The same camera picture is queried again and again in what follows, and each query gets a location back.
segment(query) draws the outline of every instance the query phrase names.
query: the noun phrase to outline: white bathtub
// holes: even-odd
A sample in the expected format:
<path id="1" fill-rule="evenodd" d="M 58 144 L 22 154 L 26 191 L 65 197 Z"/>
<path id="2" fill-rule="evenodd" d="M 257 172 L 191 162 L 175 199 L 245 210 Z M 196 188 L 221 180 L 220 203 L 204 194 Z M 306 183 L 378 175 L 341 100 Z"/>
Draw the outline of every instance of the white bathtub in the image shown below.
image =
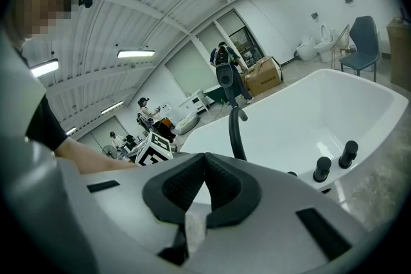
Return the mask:
<path id="1" fill-rule="evenodd" d="M 394 129 L 408 104 L 398 93 L 352 74 L 323 69 L 244 109 L 240 120 L 247 160 L 280 171 L 293 171 L 312 187 L 331 189 L 339 203 L 372 171 L 373 156 Z M 233 157 L 228 117 L 195 130 L 181 151 Z M 338 165 L 347 141 L 358 155 L 348 169 Z M 331 171 L 317 183 L 319 157 L 329 157 Z M 195 199 L 210 203 L 205 185 Z"/>

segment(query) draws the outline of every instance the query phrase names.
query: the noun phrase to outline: toilet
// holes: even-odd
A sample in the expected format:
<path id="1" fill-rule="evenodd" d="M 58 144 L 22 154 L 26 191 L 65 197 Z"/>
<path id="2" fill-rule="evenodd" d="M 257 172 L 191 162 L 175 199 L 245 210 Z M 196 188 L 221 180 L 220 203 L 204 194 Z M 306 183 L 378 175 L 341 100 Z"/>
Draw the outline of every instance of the toilet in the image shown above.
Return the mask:
<path id="1" fill-rule="evenodd" d="M 309 35 L 302 37 L 302 44 L 297 47 L 297 53 L 300 55 L 301 60 L 309 61 L 312 60 L 317 55 L 317 50 L 314 49 L 315 40 Z"/>
<path id="2" fill-rule="evenodd" d="M 325 24 L 321 24 L 321 42 L 314 47 L 314 50 L 320 53 L 323 62 L 332 60 L 331 48 L 338 37 L 335 29 L 329 29 Z"/>

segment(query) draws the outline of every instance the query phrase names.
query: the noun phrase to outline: person's arm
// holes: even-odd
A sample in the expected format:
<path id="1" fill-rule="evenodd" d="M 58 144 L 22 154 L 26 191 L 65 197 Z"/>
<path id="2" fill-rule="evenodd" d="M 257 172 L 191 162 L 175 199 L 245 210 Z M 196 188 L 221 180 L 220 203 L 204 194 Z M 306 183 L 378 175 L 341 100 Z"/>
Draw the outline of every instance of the person's arm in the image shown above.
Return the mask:
<path id="1" fill-rule="evenodd" d="M 233 50 L 233 48 L 231 47 L 227 47 L 228 52 L 234 57 L 234 60 L 237 62 L 237 64 L 241 67 L 241 70 L 244 73 L 247 73 L 248 70 L 247 68 L 244 66 L 243 62 L 241 62 L 240 57 L 236 54 L 236 52 Z"/>
<path id="2" fill-rule="evenodd" d="M 216 52 L 216 49 L 214 48 L 213 51 L 212 51 L 211 54 L 210 54 L 210 64 L 211 64 L 213 67 L 216 67 L 216 65 L 215 65 L 215 63 L 214 63 L 214 55 L 215 55 L 215 52 Z"/>
<path id="3" fill-rule="evenodd" d="M 244 64 L 241 62 L 241 60 L 240 60 L 240 58 L 239 58 L 239 56 L 238 56 L 237 54 L 235 54 L 234 59 L 235 59 L 235 61 L 238 63 L 238 65 L 241 67 L 241 70 L 242 70 L 244 73 L 247 73 L 247 72 L 248 72 L 248 69 L 247 69 L 247 68 L 244 66 Z"/>
<path id="4" fill-rule="evenodd" d="M 68 137 L 55 151 L 57 157 L 73 161 L 80 174 L 99 173 L 101 171 L 119 170 L 137 167 L 133 163 L 114 160 L 99 154 L 86 145 Z"/>

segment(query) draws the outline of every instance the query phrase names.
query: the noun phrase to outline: black t-shirt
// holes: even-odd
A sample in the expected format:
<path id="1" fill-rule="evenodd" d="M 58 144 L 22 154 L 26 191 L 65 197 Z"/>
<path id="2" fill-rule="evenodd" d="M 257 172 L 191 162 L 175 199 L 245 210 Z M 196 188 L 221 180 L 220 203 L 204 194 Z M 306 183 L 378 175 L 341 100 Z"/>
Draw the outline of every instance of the black t-shirt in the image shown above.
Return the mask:
<path id="1" fill-rule="evenodd" d="M 27 59 L 21 57 L 28 66 Z M 53 111 L 51 111 L 45 96 L 30 121 L 26 136 L 46 145 L 52 151 L 57 149 L 67 138 L 66 132 L 58 123 Z"/>

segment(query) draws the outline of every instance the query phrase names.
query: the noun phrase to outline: white cloth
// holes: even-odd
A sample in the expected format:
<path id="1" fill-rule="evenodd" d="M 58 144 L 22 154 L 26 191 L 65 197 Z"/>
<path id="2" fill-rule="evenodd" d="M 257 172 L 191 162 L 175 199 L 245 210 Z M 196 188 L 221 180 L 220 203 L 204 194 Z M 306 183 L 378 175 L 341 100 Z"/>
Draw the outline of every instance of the white cloth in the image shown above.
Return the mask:
<path id="1" fill-rule="evenodd" d="M 112 144 L 115 148 L 122 148 L 126 142 L 124 141 L 125 138 L 123 136 L 117 135 L 115 139 L 112 140 Z"/>
<path id="2" fill-rule="evenodd" d="M 177 124 L 177 126 L 175 127 L 176 133 L 179 135 L 184 135 L 185 133 L 188 133 L 191 129 L 195 127 L 199 120 L 200 118 L 198 117 L 197 113 L 190 113 Z"/>
<path id="3" fill-rule="evenodd" d="M 154 114 L 154 112 L 151 112 L 148 108 L 142 107 L 140 109 L 140 113 L 148 120 L 149 118 L 152 118 L 154 123 L 161 121 L 161 117 L 158 113 Z"/>

